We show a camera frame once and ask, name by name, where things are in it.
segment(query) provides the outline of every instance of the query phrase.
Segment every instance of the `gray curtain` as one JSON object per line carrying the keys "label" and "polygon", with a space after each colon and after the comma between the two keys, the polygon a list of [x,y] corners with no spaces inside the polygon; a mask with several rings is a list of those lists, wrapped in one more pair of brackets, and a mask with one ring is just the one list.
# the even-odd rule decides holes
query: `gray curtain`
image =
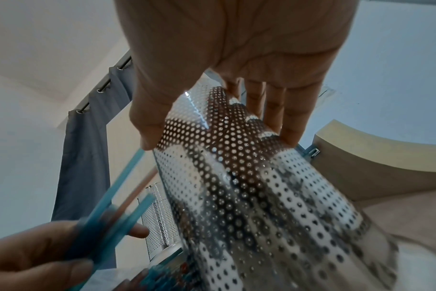
{"label": "gray curtain", "polygon": [[[110,84],[89,94],[89,109],[70,111],[52,220],[86,217],[110,186],[106,125],[131,100],[133,67],[110,68]],[[115,268],[115,254],[102,268]]]}

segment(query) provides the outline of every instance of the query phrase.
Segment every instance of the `perforated metal basket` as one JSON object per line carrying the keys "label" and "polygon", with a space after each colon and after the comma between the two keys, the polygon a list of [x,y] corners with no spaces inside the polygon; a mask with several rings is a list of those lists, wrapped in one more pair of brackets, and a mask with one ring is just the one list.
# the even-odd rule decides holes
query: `perforated metal basket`
{"label": "perforated metal basket", "polygon": [[399,241],[218,84],[175,102],[154,155],[198,289],[406,290]]}
{"label": "perforated metal basket", "polygon": [[150,261],[161,254],[164,249],[180,242],[180,235],[173,220],[170,204],[165,196],[162,183],[150,185],[146,191],[156,197],[156,201],[141,217],[143,224],[149,228],[146,238]]}

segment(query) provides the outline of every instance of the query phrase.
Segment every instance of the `wall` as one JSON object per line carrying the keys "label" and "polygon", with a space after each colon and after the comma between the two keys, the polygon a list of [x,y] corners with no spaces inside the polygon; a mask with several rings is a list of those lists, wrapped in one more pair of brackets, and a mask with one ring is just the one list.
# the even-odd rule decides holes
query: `wall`
{"label": "wall", "polygon": [[46,123],[55,108],[0,77],[0,237],[50,221],[64,139]]}
{"label": "wall", "polygon": [[337,119],[377,136],[436,144],[436,6],[361,1],[300,142]]}

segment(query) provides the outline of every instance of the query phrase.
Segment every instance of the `perforated metal cylinder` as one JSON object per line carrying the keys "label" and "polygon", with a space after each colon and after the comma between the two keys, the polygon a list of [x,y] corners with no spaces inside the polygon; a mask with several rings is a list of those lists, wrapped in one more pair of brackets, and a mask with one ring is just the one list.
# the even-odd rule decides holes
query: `perforated metal cylinder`
{"label": "perforated metal cylinder", "polygon": [[146,191],[156,197],[156,200],[141,217],[143,224],[149,228],[146,245],[149,259],[152,260],[167,247],[178,243],[180,235],[173,220],[172,209],[162,183],[150,185]]}
{"label": "perforated metal cylinder", "polygon": [[199,289],[396,290],[399,243],[211,80],[154,150]]}

